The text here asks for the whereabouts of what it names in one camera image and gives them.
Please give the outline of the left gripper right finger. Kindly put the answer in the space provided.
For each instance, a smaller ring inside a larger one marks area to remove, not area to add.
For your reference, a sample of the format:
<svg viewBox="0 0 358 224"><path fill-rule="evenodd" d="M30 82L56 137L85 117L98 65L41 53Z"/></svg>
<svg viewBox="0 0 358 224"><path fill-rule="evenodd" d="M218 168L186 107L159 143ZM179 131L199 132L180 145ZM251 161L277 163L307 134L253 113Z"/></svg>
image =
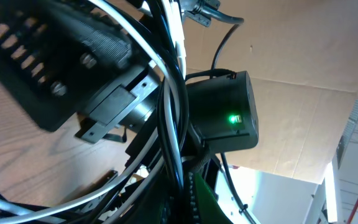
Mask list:
<svg viewBox="0 0 358 224"><path fill-rule="evenodd" d="M232 224L208 184L194 172L185 175L185 221L190 224Z"/></svg>

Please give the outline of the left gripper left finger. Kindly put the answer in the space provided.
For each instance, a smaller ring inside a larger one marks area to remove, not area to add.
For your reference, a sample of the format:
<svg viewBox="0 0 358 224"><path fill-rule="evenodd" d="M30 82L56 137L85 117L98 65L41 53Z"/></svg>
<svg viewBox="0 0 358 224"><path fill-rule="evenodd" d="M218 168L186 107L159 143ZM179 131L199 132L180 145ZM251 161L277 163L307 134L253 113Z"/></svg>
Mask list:
<svg viewBox="0 0 358 224"><path fill-rule="evenodd" d="M146 188L140 199L135 200L134 208L116 223L122 224L177 224L178 192L169 178L159 174Z"/></svg>

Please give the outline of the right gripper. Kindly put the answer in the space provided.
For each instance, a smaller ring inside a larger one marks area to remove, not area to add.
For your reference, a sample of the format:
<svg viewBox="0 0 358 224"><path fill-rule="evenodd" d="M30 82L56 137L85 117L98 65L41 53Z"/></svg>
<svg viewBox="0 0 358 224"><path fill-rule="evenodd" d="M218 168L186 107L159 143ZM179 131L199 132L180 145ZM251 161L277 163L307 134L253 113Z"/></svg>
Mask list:
<svg viewBox="0 0 358 224"><path fill-rule="evenodd" d="M144 50L88 1L0 1L0 82L43 130L82 116L76 136L90 143L140 131L160 86Z"/></svg>

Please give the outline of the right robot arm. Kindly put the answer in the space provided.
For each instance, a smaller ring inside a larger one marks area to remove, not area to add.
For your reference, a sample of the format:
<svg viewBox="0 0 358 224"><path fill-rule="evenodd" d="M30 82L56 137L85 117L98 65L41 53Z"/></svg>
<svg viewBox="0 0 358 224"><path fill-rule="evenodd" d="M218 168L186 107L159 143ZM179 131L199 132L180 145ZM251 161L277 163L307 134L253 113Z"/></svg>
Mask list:
<svg viewBox="0 0 358 224"><path fill-rule="evenodd" d="M219 1L0 1L0 82L42 129L82 117L76 136L126 142L124 172L56 207L0 194L0 223L229 223L214 192L225 154L258 144L250 76L186 71L183 20L240 27Z"/></svg>

